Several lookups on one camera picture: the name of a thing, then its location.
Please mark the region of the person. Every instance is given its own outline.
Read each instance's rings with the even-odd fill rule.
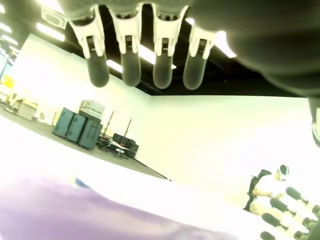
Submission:
[[[272,208],[270,199],[277,198],[280,200],[284,196],[286,186],[283,181],[286,180],[288,175],[289,167],[281,165],[275,174],[263,176],[252,191],[255,199],[249,206],[250,212],[260,217],[264,213],[269,213],[280,219],[282,213]]]

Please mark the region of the table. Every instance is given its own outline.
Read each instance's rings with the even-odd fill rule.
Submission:
[[[116,151],[117,151],[117,156],[120,157],[121,154],[123,154],[125,152],[125,150],[127,150],[128,148],[125,148],[124,146],[121,146],[120,144],[118,144],[117,142],[113,141],[112,139],[110,139],[110,143],[111,145],[116,146]]]

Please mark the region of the white wall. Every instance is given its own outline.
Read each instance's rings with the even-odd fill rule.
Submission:
[[[103,88],[94,87],[89,79],[86,61],[74,54],[30,35],[11,71],[15,91],[40,103],[39,108],[53,110],[66,107],[77,112],[82,100],[96,100],[105,105],[102,124],[105,126],[114,110],[109,128],[140,142],[149,95],[129,87],[110,76]]]
[[[146,122],[140,161],[174,181],[223,192],[237,207],[261,169],[289,164],[299,179],[320,167],[305,98],[157,96]]]
[[[304,98],[149,96],[111,76],[96,88],[86,61],[30,35],[11,71],[15,90],[40,108],[77,111],[82,100],[105,104],[105,125],[140,145],[137,159],[170,179],[224,193],[243,207],[249,175],[289,164],[296,178],[316,176],[319,150]],[[311,188],[306,182],[303,188]]]

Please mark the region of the white plastic finger segment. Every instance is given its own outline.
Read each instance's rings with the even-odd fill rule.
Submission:
[[[86,59],[90,58],[88,37],[93,37],[94,50],[98,57],[101,57],[105,53],[105,34],[98,5],[92,6],[87,16],[69,20],[69,23],[83,49]]]
[[[142,28],[142,6],[139,4],[133,12],[116,13],[109,8],[113,19],[116,40],[119,43],[120,52],[127,52],[128,44],[132,47],[132,52],[136,54],[139,50]]]
[[[153,9],[153,41],[154,52],[157,56],[162,54],[163,48],[167,50],[168,57],[172,57],[178,41],[183,17],[188,6],[185,6],[180,14],[159,12],[156,4]]]
[[[211,48],[215,44],[216,36],[216,32],[206,31],[194,24],[189,37],[189,52],[191,57],[195,57],[201,47],[203,49],[202,58],[207,59]]]

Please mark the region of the black equipment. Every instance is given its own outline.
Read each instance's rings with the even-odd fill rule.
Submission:
[[[69,109],[64,107],[53,130],[53,133],[64,138],[68,132],[74,114],[75,113],[73,111],[70,111]]]
[[[101,129],[102,125],[100,123],[88,119],[84,125],[78,144],[87,149],[94,149]]]
[[[255,195],[253,195],[253,190],[255,189],[255,186],[258,184],[258,182],[260,181],[260,179],[263,176],[267,176],[267,175],[271,175],[271,174],[272,174],[271,172],[262,169],[258,176],[253,176],[253,178],[251,179],[251,182],[250,182],[249,191],[247,192],[247,195],[249,196],[249,201],[246,203],[246,206],[244,207],[243,210],[250,212],[250,204],[256,198]]]
[[[66,134],[66,138],[69,141],[77,142],[80,137],[80,134],[82,132],[82,129],[83,129],[85,122],[86,122],[85,116],[82,116],[78,113],[75,113],[72,118],[68,132]]]

